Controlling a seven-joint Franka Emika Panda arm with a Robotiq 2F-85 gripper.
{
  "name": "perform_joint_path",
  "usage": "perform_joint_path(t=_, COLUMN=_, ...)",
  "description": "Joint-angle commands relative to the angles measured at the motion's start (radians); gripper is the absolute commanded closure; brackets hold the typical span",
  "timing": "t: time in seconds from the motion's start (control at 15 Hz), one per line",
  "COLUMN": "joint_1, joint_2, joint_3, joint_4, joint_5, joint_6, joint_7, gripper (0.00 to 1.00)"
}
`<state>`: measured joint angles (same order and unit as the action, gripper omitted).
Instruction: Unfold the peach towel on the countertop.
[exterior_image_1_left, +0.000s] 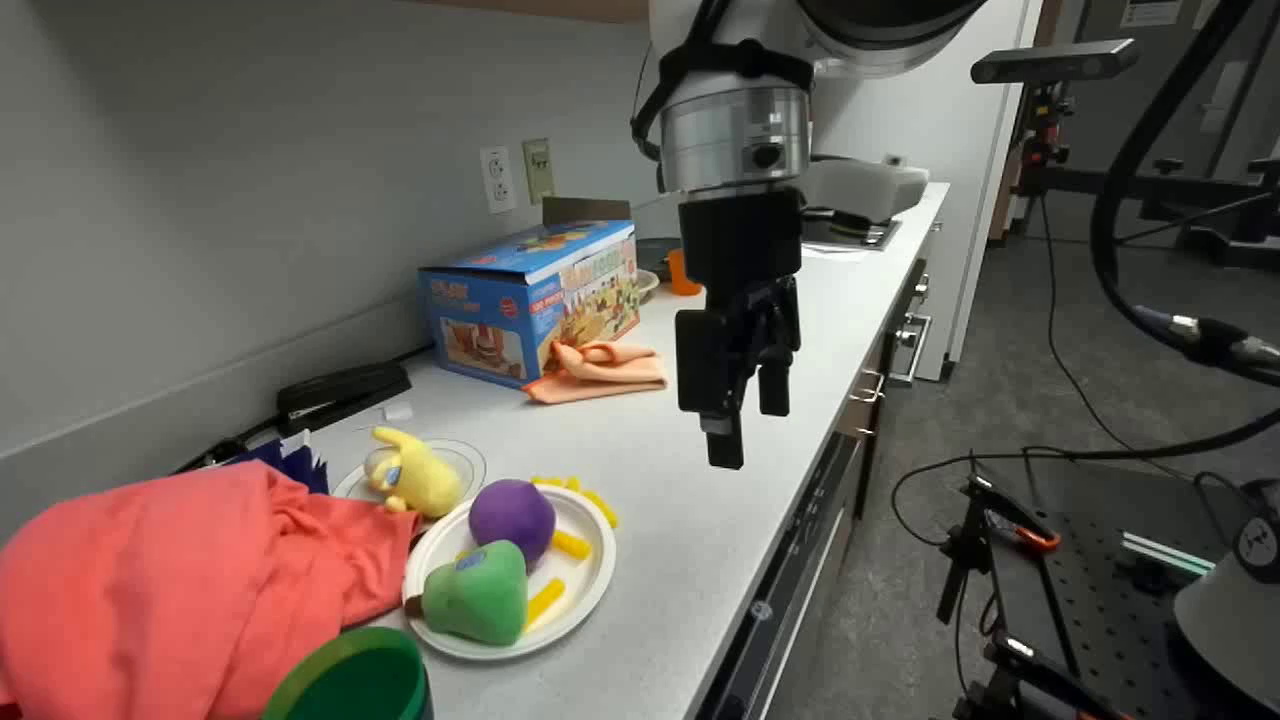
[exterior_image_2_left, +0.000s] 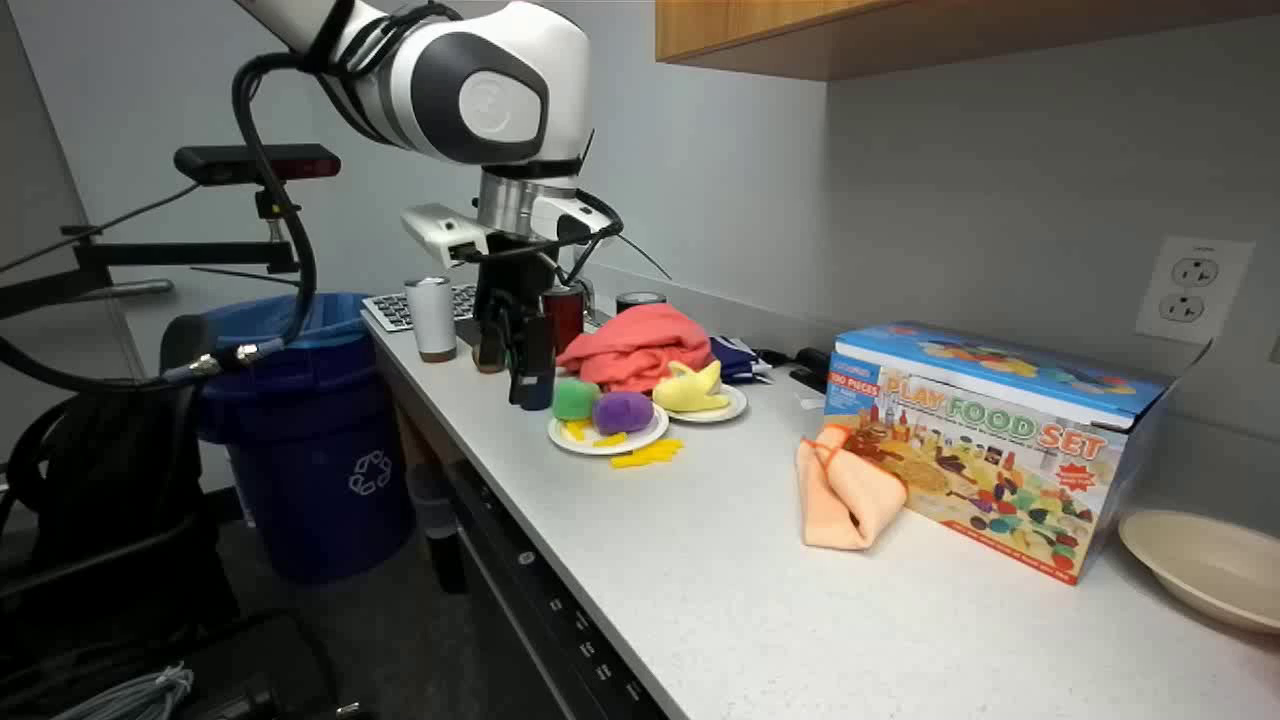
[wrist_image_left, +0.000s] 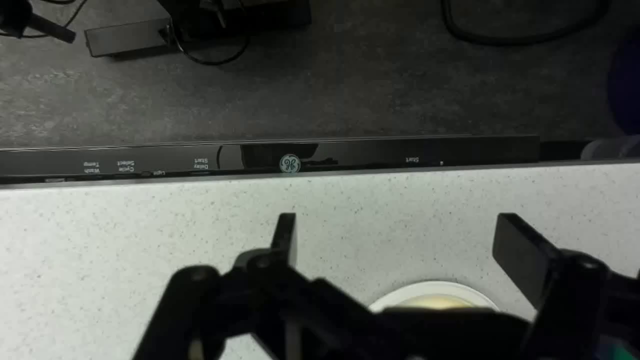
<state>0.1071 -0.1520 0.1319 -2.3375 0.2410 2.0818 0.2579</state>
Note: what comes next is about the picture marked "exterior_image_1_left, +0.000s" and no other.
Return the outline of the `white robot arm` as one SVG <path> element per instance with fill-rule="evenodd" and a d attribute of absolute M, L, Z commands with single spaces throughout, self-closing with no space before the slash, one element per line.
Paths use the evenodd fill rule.
<path fill-rule="evenodd" d="M 657 85 L 631 143 L 677 194 L 684 266 L 703 286 L 677 314 L 677 400 L 712 466 L 746 462 L 742 402 L 788 412 L 801 350 L 801 237 L 822 68 L 898 76 L 930 62 L 984 0 L 648 0 Z"/>

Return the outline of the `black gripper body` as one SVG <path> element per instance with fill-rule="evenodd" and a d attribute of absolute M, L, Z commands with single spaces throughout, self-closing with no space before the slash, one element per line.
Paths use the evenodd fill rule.
<path fill-rule="evenodd" d="M 801 348 L 801 190 L 691 199 L 681 229 L 703 286 L 703 302 L 677 314 L 681 394 L 736 400 L 764 356 Z"/>

